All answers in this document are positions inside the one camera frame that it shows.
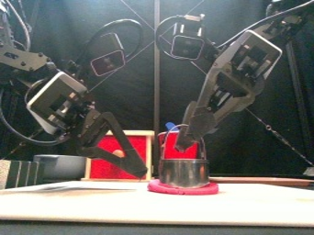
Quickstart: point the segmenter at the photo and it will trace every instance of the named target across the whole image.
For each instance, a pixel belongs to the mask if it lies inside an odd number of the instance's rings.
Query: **stainless steel cup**
[[[207,165],[204,159],[160,159],[159,182],[184,188],[205,186],[209,183]]]

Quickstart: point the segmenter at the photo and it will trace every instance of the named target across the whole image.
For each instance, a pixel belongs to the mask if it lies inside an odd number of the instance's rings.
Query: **red box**
[[[124,130],[133,149],[139,153],[145,167],[148,169],[144,180],[151,179],[152,165],[152,139],[153,131],[151,130]],[[98,148],[108,152],[121,151],[121,146],[116,141],[114,136],[109,132],[97,144]],[[133,175],[121,170],[116,165],[101,159],[88,159],[85,163],[84,179],[114,179],[114,180],[139,180]]]

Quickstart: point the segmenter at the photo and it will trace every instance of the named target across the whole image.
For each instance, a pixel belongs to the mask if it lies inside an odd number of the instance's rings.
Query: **white table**
[[[216,195],[177,196],[148,192],[147,182],[66,182],[1,190],[0,202],[6,222],[314,228],[314,191],[273,185],[220,184]]]

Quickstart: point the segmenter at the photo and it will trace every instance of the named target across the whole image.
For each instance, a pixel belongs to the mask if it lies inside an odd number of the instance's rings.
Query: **black curtain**
[[[74,60],[86,40],[98,28],[116,19],[132,18],[143,26],[143,44],[139,54],[116,73],[85,80],[98,111],[113,112],[122,129],[153,129],[155,109],[155,20],[175,15],[204,14],[205,36],[216,45],[243,28],[264,18],[269,1],[256,0],[41,0],[34,14],[36,0],[24,1],[28,17],[36,16],[32,51],[44,52],[58,68]],[[131,28],[117,30],[125,50],[131,50],[136,33]],[[312,118],[312,24],[298,34],[298,66],[306,89],[307,115]],[[177,61],[160,53],[159,60],[159,131],[165,123],[179,124],[187,104],[196,100],[204,75],[209,69],[205,59]],[[291,148],[281,143],[256,119],[269,125],[299,152],[306,151],[287,54],[277,62],[261,94],[240,113],[229,115],[213,134],[204,136],[211,173],[216,174],[300,174],[307,167]],[[16,125],[32,122],[25,117]],[[18,142],[10,137],[9,148]],[[28,147],[12,158],[44,152],[69,153],[66,144],[52,149]]]

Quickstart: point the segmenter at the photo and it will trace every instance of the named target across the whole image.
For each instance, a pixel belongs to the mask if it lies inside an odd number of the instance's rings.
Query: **metal cup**
[[[203,141],[200,142],[200,158],[195,159],[168,159],[164,157],[167,137],[164,138],[164,146],[159,160],[159,182],[181,188],[197,188],[205,186],[208,181],[208,161],[205,160],[205,150]]]

